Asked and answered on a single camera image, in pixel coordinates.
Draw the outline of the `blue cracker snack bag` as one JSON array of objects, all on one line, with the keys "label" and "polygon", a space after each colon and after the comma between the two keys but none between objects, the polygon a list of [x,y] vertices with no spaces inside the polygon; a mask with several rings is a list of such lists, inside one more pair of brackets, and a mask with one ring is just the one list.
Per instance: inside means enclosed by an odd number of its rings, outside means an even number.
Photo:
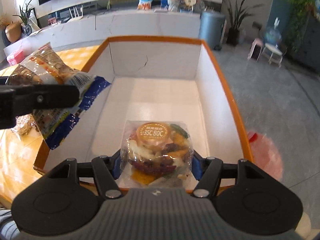
[{"label": "blue cracker snack bag", "polygon": [[14,128],[31,114],[48,147],[67,137],[110,83],[67,66],[49,43],[1,78],[1,129]]}]

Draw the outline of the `mixed dried fruit bag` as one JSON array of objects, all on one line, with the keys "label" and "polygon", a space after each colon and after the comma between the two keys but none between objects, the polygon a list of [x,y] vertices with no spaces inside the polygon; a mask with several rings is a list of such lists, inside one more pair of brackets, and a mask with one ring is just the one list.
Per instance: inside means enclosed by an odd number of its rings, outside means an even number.
[{"label": "mixed dried fruit bag", "polygon": [[128,120],[120,148],[122,188],[191,188],[194,149],[183,122]]}]

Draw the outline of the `white puffed snack bag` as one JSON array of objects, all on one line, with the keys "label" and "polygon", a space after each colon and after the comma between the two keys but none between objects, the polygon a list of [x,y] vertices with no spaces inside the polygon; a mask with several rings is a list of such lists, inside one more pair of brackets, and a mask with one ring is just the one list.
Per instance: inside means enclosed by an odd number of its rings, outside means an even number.
[{"label": "white puffed snack bag", "polygon": [[31,114],[27,114],[23,116],[17,116],[16,125],[10,130],[19,136],[23,136],[27,135],[33,128],[37,132],[39,131],[33,116]]}]

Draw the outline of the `pink tissue box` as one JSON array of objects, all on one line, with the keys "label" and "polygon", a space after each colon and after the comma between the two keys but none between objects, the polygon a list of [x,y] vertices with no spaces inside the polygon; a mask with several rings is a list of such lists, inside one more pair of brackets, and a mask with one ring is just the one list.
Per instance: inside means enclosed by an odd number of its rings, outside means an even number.
[{"label": "pink tissue box", "polygon": [[16,64],[21,63],[24,60],[24,52],[22,49],[18,49],[13,51],[7,56],[7,62],[10,66],[14,66]]}]

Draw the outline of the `yellow checkered tablecloth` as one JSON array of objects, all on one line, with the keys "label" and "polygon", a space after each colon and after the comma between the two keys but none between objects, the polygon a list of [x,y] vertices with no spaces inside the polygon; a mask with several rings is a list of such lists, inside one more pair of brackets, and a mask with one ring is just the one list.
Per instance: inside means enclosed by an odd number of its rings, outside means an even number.
[{"label": "yellow checkered tablecloth", "polygon": [[[74,49],[55,49],[57,55],[69,67],[81,70],[98,45]],[[19,136],[10,129],[1,130],[1,203],[10,207],[13,199],[27,186],[41,177],[33,169],[42,136],[32,128],[28,134]]]}]

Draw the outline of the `brown ceramic vase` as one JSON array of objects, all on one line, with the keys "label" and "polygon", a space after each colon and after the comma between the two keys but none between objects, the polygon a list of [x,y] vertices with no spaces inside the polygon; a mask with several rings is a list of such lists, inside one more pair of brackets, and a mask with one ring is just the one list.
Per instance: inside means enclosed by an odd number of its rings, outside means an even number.
[{"label": "brown ceramic vase", "polygon": [[5,29],[5,34],[10,43],[15,43],[22,36],[22,27],[20,22],[12,22]]}]

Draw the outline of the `glass vase with plant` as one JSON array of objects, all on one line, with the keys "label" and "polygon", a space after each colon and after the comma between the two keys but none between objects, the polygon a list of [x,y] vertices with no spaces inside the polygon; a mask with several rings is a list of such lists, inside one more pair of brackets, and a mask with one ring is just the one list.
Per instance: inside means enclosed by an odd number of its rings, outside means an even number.
[{"label": "glass vase with plant", "polygon": [[25,36],[29,36],[32,33],[32,27],[29,24],[29,20],[30,17],[34,15],[34,8],[30,6],[31,2],[32,0],[22,6],[19,6],[20,14],[14,15],[21,19],[23,23],[22,30]]}]

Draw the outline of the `white wifi router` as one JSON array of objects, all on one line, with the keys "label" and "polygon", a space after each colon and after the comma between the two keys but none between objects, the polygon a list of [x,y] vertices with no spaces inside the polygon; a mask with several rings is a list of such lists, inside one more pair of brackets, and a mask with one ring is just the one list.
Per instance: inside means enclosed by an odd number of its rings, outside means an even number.
[{"label": "white wifi router", "polygon": [[74,6],[72,8],[69,8],[69,13],[71,18],[68,20],[68,22],[81,20],[84,16],[83,6],[81,7]]}]

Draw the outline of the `pink space heater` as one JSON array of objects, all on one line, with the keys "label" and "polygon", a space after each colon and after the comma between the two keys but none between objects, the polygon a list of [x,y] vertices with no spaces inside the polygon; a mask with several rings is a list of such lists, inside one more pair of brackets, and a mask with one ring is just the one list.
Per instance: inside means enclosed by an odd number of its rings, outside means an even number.
[{"label": "pink space heater", "polygon": [[263,50],[263,47],[264,47],[263,41],[259,38],[255,38],[251,44],[250,51],[248,54],[248,59],[258,61],[260,54]]}]

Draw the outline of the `dark grey cabinet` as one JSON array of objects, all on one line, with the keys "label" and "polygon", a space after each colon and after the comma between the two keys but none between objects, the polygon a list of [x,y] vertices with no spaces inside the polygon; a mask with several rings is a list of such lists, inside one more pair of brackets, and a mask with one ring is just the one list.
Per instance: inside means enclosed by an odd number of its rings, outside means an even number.
[{"label": "dark grey cabinet", "polygon": [[297,48],[290,53],[291,57],[303,66],[319,74],[319,21],[309,15],[302,29],[302,38]]}]

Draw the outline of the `blue water jug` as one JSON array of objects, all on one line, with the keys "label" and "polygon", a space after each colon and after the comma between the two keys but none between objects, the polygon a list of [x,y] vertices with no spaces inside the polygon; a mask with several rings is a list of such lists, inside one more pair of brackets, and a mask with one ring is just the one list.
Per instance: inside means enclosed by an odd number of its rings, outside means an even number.
[{"label": "blue water jug", "polygon": [[274,24],[272,26],[268,26],[265,29],[264,35],[263,35],[263,41],[264,44],[271,44],[275,46],[276,48],[280,45],[282,36],[280,31],[278,30],[278,25],[279,25],[279,18],[276,17],[274,20]]}]

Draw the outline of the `blue grey trash bin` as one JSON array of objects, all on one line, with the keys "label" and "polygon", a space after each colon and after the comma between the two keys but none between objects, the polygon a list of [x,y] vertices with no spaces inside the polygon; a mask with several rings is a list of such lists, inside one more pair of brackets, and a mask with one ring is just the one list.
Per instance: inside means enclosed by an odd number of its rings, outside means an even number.
[{"label": "blue grey trash bin", "polygon": [[226,16],[217,11],[200,14],[199,39],[205,40],[211,50],[221,50],[226,28]]}]

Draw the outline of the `tall leafy potted plant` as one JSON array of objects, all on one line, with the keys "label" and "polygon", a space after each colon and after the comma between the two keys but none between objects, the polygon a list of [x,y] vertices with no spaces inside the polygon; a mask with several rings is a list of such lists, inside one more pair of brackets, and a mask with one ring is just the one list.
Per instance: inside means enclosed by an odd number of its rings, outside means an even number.
[{"label": "tall leafy potted plant", "polygon": [[235,0],[234,5],[232,5],[231,0],[222,1],[227,4],[227,11],[230,21],[230,28],[227,34],[226,43],[237,46],[239,44],[240,27],[243,20],[247,17],[255,15],[254,13],[250,12],[250,10],[263,7],[264,4],[260,3],[244,7],[246,0],[241,0],[240,3],[238,3],[238,0]]}]

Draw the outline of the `round paper fan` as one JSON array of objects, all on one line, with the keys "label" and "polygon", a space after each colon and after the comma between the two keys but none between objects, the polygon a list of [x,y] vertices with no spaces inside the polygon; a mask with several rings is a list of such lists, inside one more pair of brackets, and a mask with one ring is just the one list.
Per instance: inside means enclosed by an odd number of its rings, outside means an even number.
[{"label": "round paper fan", "polygon": [[193,11],[196,0],[182,0],[182,9],[185,11]]}]

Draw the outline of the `trailing green ivy plant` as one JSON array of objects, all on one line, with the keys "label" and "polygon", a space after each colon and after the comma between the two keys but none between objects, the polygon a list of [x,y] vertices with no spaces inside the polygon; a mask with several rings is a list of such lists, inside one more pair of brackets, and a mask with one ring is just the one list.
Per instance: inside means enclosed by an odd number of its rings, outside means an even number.
[{"label": "trailing green ivy plant", "polygon": [[285,42],[288,48],[297,52],[299,49],[303,27],[306,24],[308,16],[315,12],[315,0],[285,0],[290,5],[290,15],[285,28]]}]

